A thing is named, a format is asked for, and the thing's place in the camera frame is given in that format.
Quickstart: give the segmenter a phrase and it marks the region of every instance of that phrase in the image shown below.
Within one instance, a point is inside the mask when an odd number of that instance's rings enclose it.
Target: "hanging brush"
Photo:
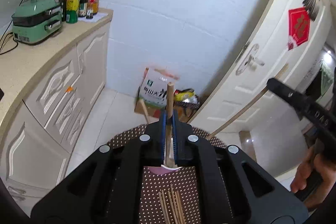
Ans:
[[[312,21],[315,21],[319,13],[320,10],[319,1],[320,0],[303,0],[302,2],[304,8],[307,11],[308,16]]]

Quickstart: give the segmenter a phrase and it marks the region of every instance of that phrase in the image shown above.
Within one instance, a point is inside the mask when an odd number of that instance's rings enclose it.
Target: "brown dotted mat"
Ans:
[[[112,148],[125,145],[130,139],[136,138],[144,134],[146,125],[142,124],[138,127],[124,131],[112,138],[107,144]],[[208,132],[193,127],[195,135],[205,138]],[[226,145],[216,137],[210,140],[214,146],[225,148]],[[149,171],[148,167],[143,168],[142,178],[142,193],[140,199],[139,222],[141,224],[157,224],[165,223],[161,205],[158,197],[158,190],[164,190],[165,199],[170,217],[170,223],[175,223],[172,210],[170,208],[167,191],[170,189],[170,184],[173,184],[174,191],[179,190],[184,217],[186,223],[199,224],[201,223],[198,192],[197,192],[197,178],[194,167],[182,167],[177,171],[167,173],[164,175],[156,175]]]

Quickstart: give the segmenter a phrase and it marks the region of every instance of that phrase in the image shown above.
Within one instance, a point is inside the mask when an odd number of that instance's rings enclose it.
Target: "metal bolt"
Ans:
[[[143,134],[140,136],[140,140],[143,142],[149,141],[150,138],[151,138],[150,135],[147,135],[147,134]]]
[[[191,142],[197,142],[198,141],[198,136],[196,135],[189,135],[188,140]]]
[[[100,148],[99,148],[99,152],[100,153],[106,153],[106,152],[109,152],[110,151],[110,147],[106,144],[102,145]]]
[[[239,151],[239,148],[236,147],[235,145],[230,145],[228,150],[229,150],[230,153],[236,154]]]

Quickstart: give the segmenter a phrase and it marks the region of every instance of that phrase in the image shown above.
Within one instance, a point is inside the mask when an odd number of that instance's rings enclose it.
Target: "green electric grill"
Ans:
[[[12,19],[14,40],[36,45],[62,26],[62,8],[55,0],[29,0],[16,9]]]

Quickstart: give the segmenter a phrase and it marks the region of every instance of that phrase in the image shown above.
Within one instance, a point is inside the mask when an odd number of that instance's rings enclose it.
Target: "pot lid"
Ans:
[[[55,0],[28,0],[16,8],[12,17],[30,17],[57,6]]]

